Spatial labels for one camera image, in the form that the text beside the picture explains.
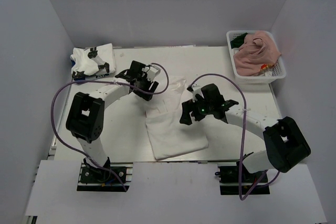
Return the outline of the white red-print t-shirt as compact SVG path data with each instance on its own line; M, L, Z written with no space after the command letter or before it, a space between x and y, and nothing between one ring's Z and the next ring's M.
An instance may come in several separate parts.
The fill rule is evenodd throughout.
M173 76L164 93L144 103L146 129L157 161L208 148L202 124L180 123L182 102L191 98L186 78Z

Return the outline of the dark green t-shirt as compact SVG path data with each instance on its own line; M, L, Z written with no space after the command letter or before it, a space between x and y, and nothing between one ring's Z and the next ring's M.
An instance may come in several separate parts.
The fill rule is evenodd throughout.
M245 42L245 37L248 35L248 33L243 33L237 37L235 37L232 41L230 41L230 45L232 48L239 48L242 46Z

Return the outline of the pink t-shirt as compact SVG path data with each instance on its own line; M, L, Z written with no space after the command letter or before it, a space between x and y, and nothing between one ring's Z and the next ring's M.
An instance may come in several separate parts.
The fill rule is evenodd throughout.
M274 40L265 31L247 34L244 43L233 55L237 74L258 76L263 70L273 67L281 56Z

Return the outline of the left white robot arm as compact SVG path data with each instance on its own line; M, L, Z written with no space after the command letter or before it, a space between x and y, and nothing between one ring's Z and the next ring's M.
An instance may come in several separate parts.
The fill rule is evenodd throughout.
M110 160L100 140L105 109L130 93L150 101L159 85L154 79L160 72L159 67L133 61L129 69L121 71L103 87L90 93L75 94L66 120L66 129L88 155L84 163L93 169L93 176L98 181L104 182L111 175Z

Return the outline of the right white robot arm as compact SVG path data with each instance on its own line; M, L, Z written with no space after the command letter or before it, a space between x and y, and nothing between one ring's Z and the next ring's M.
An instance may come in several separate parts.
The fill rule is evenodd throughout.
M304 135L294 119L274 119L244 109L237 101L225 100L218 87L188 87L192 98L182 103L180 123L191 125L207 115L227 124L239 126L265 142L266 149L247 154L237 168L238 177L247 182L257 172L276 169L286 173L311 154Z

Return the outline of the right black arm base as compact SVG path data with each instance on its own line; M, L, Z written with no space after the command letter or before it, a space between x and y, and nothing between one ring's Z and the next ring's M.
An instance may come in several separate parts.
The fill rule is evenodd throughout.
M262 172L250 174L243 171L242 177L242 195L247 194L252 185L262 175ZM238 191L238 166L219 166L215 172L215 178L219 179L220 194L222 196L239 195ZM270 195L269 186L263 187L268 183L268 177L265 175L260 183L251 191L251 195Z

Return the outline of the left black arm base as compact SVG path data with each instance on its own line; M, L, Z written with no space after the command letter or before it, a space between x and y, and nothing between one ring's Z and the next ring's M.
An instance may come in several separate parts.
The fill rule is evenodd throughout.
M77 191L88 192L126 192L129 189L132 180L132 164L112 164L111 170L116 173L124 184L126 190L119 182L116 176L107 172L104 176L98 176L91 169L81 164L77 183Z

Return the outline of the folded white printed t-shirt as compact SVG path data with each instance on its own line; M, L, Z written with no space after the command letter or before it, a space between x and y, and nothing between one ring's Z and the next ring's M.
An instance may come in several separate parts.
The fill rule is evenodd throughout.
M109 75L116 71L112 43L86 49L74 48L70 60L81 64L96 62L98 65L107 62L110 65Z

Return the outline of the white plastic basket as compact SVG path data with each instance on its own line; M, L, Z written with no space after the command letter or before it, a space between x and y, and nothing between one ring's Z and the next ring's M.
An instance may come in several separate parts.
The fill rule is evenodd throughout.
M237 51L233 49L230 42L236 37L248 33L254 34L255 30L230 30L226 33L226 39L228 44L229 55L233 66L233 73L235 81L239 84L270 84L277 79L283 79L286 77L286 70L282 58L280 57L276 64L266 72L266 74L258 76L240 76L236 71L234 63L234 53Z

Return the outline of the folded blue t-shirt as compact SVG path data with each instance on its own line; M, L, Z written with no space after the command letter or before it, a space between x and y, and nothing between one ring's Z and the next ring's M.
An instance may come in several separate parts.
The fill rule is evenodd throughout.
M110 65L107 62L98 65L96 62L81 64L72 61L71 64L71 76L74 81L98 80L110 74Z

